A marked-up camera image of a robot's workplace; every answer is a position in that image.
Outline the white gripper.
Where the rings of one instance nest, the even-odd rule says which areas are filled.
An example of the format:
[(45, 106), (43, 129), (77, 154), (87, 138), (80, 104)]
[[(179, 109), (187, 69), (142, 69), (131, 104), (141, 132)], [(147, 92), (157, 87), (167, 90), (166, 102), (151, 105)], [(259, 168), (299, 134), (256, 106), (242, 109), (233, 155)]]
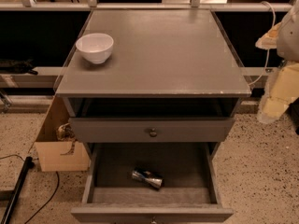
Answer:
[(277, 23), (255, 43), (258, 49), (277, 48), (278, 56), (287, 61), (267, 79), (257, 120), (270, 124), (278, 120), (299, 98), (299, 4), (295, 4)]

